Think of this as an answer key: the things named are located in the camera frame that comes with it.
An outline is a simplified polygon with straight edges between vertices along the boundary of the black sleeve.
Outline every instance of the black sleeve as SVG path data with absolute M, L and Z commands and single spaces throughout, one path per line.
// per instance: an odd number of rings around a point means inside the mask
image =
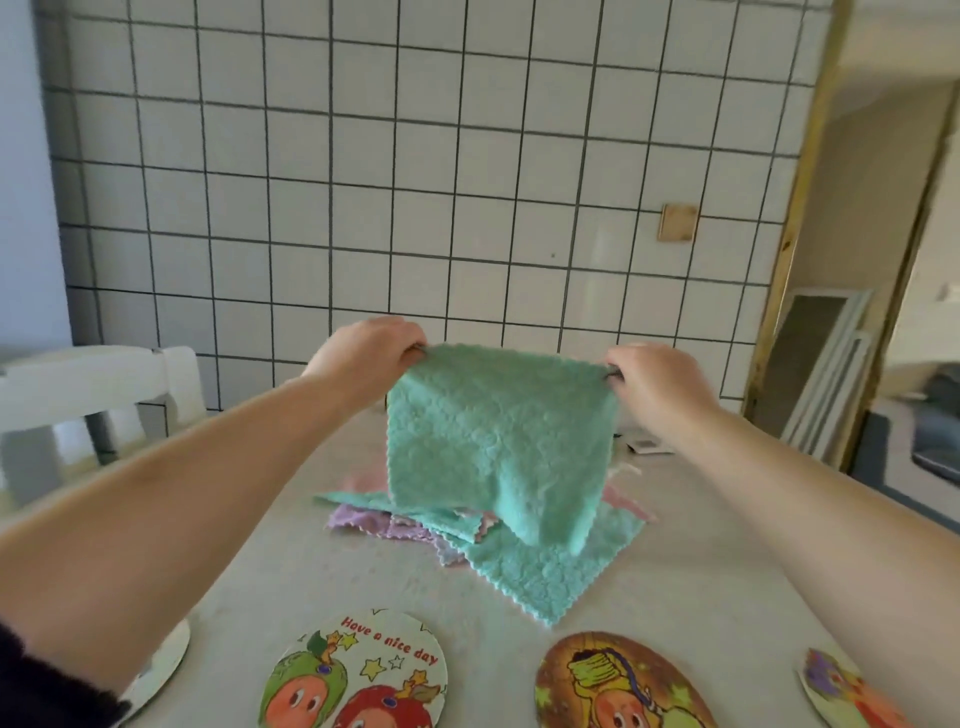
M 108 728 L 130 704 L 112 692 L 24 653 L 23 642 L 0 624 L 0 726 L 3 728 Z

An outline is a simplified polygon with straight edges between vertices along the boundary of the forearm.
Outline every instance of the forearm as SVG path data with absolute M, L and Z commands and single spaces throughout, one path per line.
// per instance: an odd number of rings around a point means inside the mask
M 868 677 L 924 725 L 956 719 L 960 539 L 729 413 L 672 430 Z
M 297 379 L 43 504 L 0 534 L 0 619 L 122 691 L 352 411 L 337 382 Z

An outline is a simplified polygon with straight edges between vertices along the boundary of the white tile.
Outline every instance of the white tile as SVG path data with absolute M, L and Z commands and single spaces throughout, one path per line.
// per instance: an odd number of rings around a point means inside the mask
M 467 16 L 467 50 L 526 56 L 530 48 L 533 0 L 486 0 Z
M 723 385 L 723 372 L 727 366 L 730 344 L 717 341 L 677 339 L 677 349 L 690 354 L 697 360 L 700 371 L 704 373 L 713 394 L 719 395 L 720 388 Z
M 267 37 L 267 105 L 327 111 L 328 64 L 325 40 Z
M 329 251 L 274 245 L 271 249 L 274 303 L 330 303 Z
M 634 259 L 631 273 L 652 273 L 660 276 L 686 276 L 692 243 L 663 243 L 657 239 L 660 216 L 641 212 L 636 220 Z
M 675 335 L 683 296 L 682 280 L 630 276 L 620 329 L 654 336 Z
M 250 177 L 207 175 L 210 234 L 267 240 L 270 219 L 267 181 Z
M 210 249 L 214 296 L 242 301 L 270 300 L 270 246 L 211 240 Z
M 524 147 L 532 138 L 527 137 Z M 457 191 L 469 195 L 513 197 L 519 148 L 518 133 L 462 129 Z
M 640 207 L 660 210 L 668 203 L 698 206 L 709 161 L 710 152 L 704 149 L 651 145 Z
M 333 252 L 333 305 L 386 311 L 389 291 L 389 255 Z
M 507 321 L 512 324 L 559 326 L 564 310 L 566 271 L 510 267 Z
M 329 120 L 308 113 L 270 111 L 270 175 L 326 182 L 330 175 Z
M 727 362 L 727 375 L 724 376 L 721 394 L 724 397 L 742 398 L 747 393 L 747 381 L 750 378 L 750 363 L 754 358 L 754 347 L 749 344 L 734 344 L 730 347 L 730 359 Z
M 507 266 L 463 260 L 454 260 L 451 265 L 448 315 L 460 319 L 502 321 L 507 295 Z
M 274 358 L 307 362 L 330 335 L 325 308 L 274 306 Z
M 763 321 L 763 311 L 767 304 L 767 286 L 747 285 L 743 288 L 743 301 L 740 304 L 740 315 L 736 320 L 736 331 L 733 341 L 753 344 L 760 331 Z
M 144 292 L 154 290 L 154 275 L 159 274 L 163 261 L 157 260 L 155 243 L 154 268 L 151 269 L 150 240 L 146 234 L 90 231 L 90 245 L 93 249 L 93 265 L 97 272 L 99 287 Z M 181 274 L 185 279 L 191 278 L 189 272 L 182 271 Z M 159 276 L 156 283 L 159 290 Z
M 769 168 L 768 157 L 714 152 L 700 213 L 755 220 L 760 214 Z
M 827 11 L 806 11 L 800 31 L 800 45 L 793 64 L 791 81 L 797 84 L 816 84 L 830 27 Z
M 90 178 L 90 167 L 92 165 L 86 166 L 86 177 Z M 50 164 L 51 173 L 53 174 L 53 183 L 54 183 L 54 197 L 57 202 L 57 219 L 62 223 L 74 223 L 76 225 L 83 225 L 86 223 L 86 213 L 84 212 L 84 182 L 81 176 L 81 165 L 76 164 L 70 161 L 52 161 Z M 131 169 L 131 173 L 138 173 L 139 170 Z M 106 173 L 94 172 L 95 175 L 103 176 Z M 99 194 L 103 195 L 106 190 L 100 189 Z M 97 190 L 87 189 L 88 194 L 92 197 Z M 143 183 L 140 184 L 140 192 L 142 197 L 143 192 Z M 91 216 L 93 214 L 94 202 L 90 201 L 89 204 Z M 122 208 L 117 210 L 118 212 L 124 212 Z M 140 224 L 137 226 L 139 228 L 145 228 L 145 220 L 143 215 L 140 215 Z
M 608 0 L 597 60 L 610 65 L 657 69 L 670 0 Z
M 270 234 L 280 243 L 327 245 L 329 186 L 270 180 Z
M 813 102 L 813 89 L 806 86 L 790 86 L 777 137 L 777 152 L 782 155 L 798 155 L 804 146 L 806 120 Z
M 799 10 L 742 5 L 733 30 L 727 73 L 747 79 L 786 81 L 800 31 Z
M 564 326 L 616 331 L 626 284 L 626 274 L 570 271 Z
M 264 0 L 263 25 L 267 33 L 327 37 L 328 0 Z
M 516 203 L 514 263 L 565 266 L 573 237 L 572 206 Z
M 657 74 L 597 68 L 590 111 L 590 136 L 646 141 L 657 96 Z
M 589 95 L 589 68 L 531 62 L 525 128 L 532 132 L 582 134 L 587 123 Z
M 205 101 L 263 106 L 260 36 L 200 31 L 200 63 Z
M 460 59 L 452 53 L 401 48 L 396 116 L 456 122 L 460 108 Z
M 722 76 L 735 16 L 735 3 L 674 0 L 663 69 Z
M 389 187 L 394 174 L 394 125 L 371 119 L 333 120 L 333 180 Z
M 137 91 L 143 96 L 199 99 L 195 33 L 186 28 L 132 27 Z
M 520 129 L 526 79 L 526 61 L 466 56 L 461 122 Z
M 713 145 L 773 152 L 786 85 L 727 81 Z
M 519 197 L 558 203 L 576 202 L 583 148 L 580 139 L 526 134 L 520 162 Z
M 156 317 L 161 347 L 190 347 L 194 353 L 217 352 L 213 301 L 157 296 Z
M 626 272 L 635 221 L 636 214 L 626 210 L 581 207 L 573 243 L 574 267 Z
M 70 314 L 70 333 L 75 346 L 101 344 L 97 324 L 97 302 L 93 291 L 66 289 L 66 305 Z
M 262 395 L 274 386 L 274 370 L 269 361 L 217 359 L 220 371 L 220 406 L 223 409 Z
M 507 324 L 503 330 L 503 348 L 519 352 L 557 353 L 558 328 L 525 327 Z
M 447 344 L 475 344 L 499 349 L 502 335 L 503 324 L 483 324 L 478 321 L 455 319 L 450 319 L 446 323 Z
M 205 238 L 152 235 L 151 240 L 157 293 L 211 295 L 210 249 Z
M 690 275 L 742 283 L 747 277 L 755 234 L 756 223 L 700 218 Z
M 533 57 L 593 61 L 600 0 L 540 0 L 534 13 Z
M 591 139 L 587 142 L 581 204 L 636 209 L 646 156 L 646 144 Z
M 197 24 L 238 31 L 263 30 L 260 0 L 197 0 Z
M 395 63 L 395 48 L 334 43 L 334 110 L 393 117 Z
M 400 12 L 400 45 L 464 47 L 466 0 L 404 0 Z
M 128 26 L 123 23 L 71 18 L 67 28 L 70 36 L 70 65 L 66 67 L 73 69 L 73 87 L 87 91 L 132 94 L 133 64 Z M 62 46 L 59 37 L 56 37 L 55 41 L 57 46 Z
M 780 253 L 782 233 L 782 225 L 760 223 L 756 231 L 754 256 L 750 260 L 750 272 L 747 274 L 748 283 L 766 285 L 770 282 L 774 275 L 774 266 L 777 264 L 777 255 Z
M 156 349 L 156 309 L 148 293 L 100 291 L 104 344 Z
M 709 146 L 722 86 L 721 79 L 661 74 L 650 138 L 667 144 Z
M 453 220 L 453 255 L 508 260 L 514 203 L 458 196 Z
M 453 197 L 426 192 L 394 195 L 394 252 L 449 255 Z
M 793 178 L 796 174 L 795 159 L 780 157 L 774 159 L 770 167 L 770 181 L 767 183 L 767 196 L 763 200 L 761 219 L 770 223 L 782 223 L 786 220 L 790 192 L 793 190 Z
M 217 353 L 271 358 L 273 341 L 268 303 L 215 301 Z
M 340 0 L 334 6 L 333 35 L 342 40 L 396 43 L 397 0 Z
M 448 260 L 391 255 L 390 312 L 443 316 Z
M 134 99 L 77 94 L 80 148 L 87 161 L 140 163 Z
M 90 225 L 134 230 L 147 228 L 147 214 L 143 203 L 143 173 L 139 169 L 85 164 L 84 178 Z
M 616 346 L 615 333 L 564 329 L 564 336 L 560 341 L 560 355 L 569 359 L 599 362 L 612 346 Z
M 204 168 L 204 127 L 198 105 L 141 100 L 140 129 L 144 164 L 180 169 Z M 209 145 L 211 129 L 206 132 Z
M 333 185 L 333 245 L 390 250 L 392 195 L 389 189 Z
M 688 281 L 677 335 L 693 339 L 732 339 L 742 287 L 731 283 Z
M 266 177 L 267 145 L 262 110 L 204 106 L 204 132 L 206 168 L 210 172 Z M 270 156 L 273 163 L 274 150 Z
M 457 130 L 426 124 L 396 125 L 396 186 L 452 192 Z

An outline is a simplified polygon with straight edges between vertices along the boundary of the white chair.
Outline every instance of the white chair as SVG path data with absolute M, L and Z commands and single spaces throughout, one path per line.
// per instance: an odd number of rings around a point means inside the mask
M 157 398 L 165 399 L 170 434 L 206 417 L 197 357 L 191 350 L 78 347 L 18 359 L 0 367 L 0 438 L 49 427 L 58 481 L 73 486 L 90 478 L 103 462 L 149 444 L 136 405 Z M 96 416 L 91 418 L 93 437 L 86 419 L 91 416 Z M 14 473 L 4 476 L 2 453 L 0 449 L 0 518 L 19 505 L 8 487 Z M 124 693 L 132 703 L 129 716 L 170 678 L 189 638 L 184 620 Z

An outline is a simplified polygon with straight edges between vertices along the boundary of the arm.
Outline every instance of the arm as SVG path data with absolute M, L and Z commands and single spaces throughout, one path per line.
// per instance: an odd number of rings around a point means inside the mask
M 122 692 L 303 461 L 425 343 L 398 318 L 342 328 L 301 378 L 43 503 L 0 533 L 0 620 L 34 657 Z
M 617 347 L 617 393 L 760 534 L 868 678 L 918 725 L 960 716 L 960 539 L 717 404 L 693 359 Z

